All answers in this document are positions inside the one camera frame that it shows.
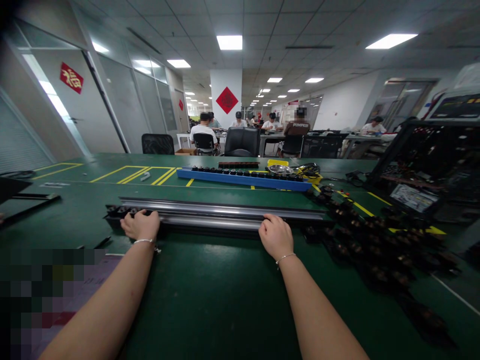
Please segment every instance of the workbench surface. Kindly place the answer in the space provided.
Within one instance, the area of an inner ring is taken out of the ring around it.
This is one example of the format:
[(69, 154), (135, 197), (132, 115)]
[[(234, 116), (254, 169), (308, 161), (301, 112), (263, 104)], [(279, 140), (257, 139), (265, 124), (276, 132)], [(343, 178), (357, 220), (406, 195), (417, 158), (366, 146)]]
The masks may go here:
[[(62, 199), (36, 210), (0, 231), (0, 247), (23, 249), (92, 249), (112, 235), (109, 253), (125, 253), (131, 242), (111, 230), (106, 204), (119, 196), (298, 209), (320, 209), (294, 191), (177, 178), (183, 166), (218, 167), (218, 161), (266, 158), (96, 154), (39, 169), (24, 192), (60, 194)], [(344, 178), (353, 170), (369, 172), (376, 162), (343, 159), (290, 159), (292, 166), (312, 161), (324, 178)], [(150, 177), (141, 181), (142, 171)], [(45, 182), (70, 184), (39, 187)], [(343, 182), (361, 216), (380, 215), (386, 204)], [(340, 194), (336, 199), (341, 201)], [(464, 230), (437, 225), (452, 244)], [(414, 297), (448, 324), (459, 349), (444, 350), (423, 341), (400, 306), (367, 289), (352, 267), (336, 265), (322, 245), (306, 244), (293, 231), (295, 252), (371, 359), (478, 359), (480, 317), (444, 286), (478, 279), (465, 263), (459, 279), (421, 273), (412, 284)], [(168, 234), (160, 242), (136, 320), (126, 341), (128, 359), (300, 359), (295, 325), (282, 276), (260, 241)]]

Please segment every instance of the metal bowl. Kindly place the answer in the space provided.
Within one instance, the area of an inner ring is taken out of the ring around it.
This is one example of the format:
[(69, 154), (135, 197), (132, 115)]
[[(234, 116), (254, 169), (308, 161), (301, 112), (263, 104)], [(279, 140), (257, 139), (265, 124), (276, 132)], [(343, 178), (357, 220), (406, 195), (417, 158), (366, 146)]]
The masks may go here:
[(291, 167), (284, 165), (271, 165), (268, 167), (268, 170), (279, 175), (290, 175), (294, 172)]

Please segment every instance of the blue component tray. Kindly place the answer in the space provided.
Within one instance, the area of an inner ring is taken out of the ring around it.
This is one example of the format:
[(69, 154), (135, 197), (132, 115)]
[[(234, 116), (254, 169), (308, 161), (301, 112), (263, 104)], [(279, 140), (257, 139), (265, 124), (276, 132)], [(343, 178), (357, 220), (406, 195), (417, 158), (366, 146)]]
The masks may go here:
[(264, 177), (251, 177), (230, 175), (216, 172), (193, 171), (191, 167), (183, 167), (176, 171), (179, 178), (205, 180), (217, 183), (239, 184), (258, 186), (262, 188), (284, 189), (305, 192), (312, 187), (306, 179), (303, 181), (267, 179)]

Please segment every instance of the ceiling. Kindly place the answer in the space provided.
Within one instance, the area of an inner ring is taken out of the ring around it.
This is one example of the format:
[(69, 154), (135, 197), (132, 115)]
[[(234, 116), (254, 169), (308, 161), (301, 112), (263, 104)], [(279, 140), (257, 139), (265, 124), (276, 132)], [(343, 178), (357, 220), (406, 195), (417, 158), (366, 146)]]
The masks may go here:
[[(211, 96), (210, 69), (242, 68), (249, 105), (263, 88), (271, 91), (262, 100), (290, 101), (289, 89), (314, 92), (378, 69), (459, 68), (480, 59), (478, 0), (76, 1), (134, 29), (162, 53), (159, 60), (185, 59), (191, 68), (176, 71), (203, 102)], [(389, 50), (365, 49), (391, 33), (419, 36)], [(243, 50), (221, 51), (217, 35), (243, 35)], [(267, 83), (270, 77), (283, 80)], [(305, 83), (311, 77), (325, 80)]]

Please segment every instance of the cardboard box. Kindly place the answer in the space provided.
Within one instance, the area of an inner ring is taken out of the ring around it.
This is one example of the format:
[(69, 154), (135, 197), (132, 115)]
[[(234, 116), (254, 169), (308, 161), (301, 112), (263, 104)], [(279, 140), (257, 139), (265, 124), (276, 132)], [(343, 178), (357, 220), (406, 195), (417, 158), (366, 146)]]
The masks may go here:
[(175, 155), (182, 155), (182, 156), (197, 155), (197, 149), (181, 148), (175, 152)]

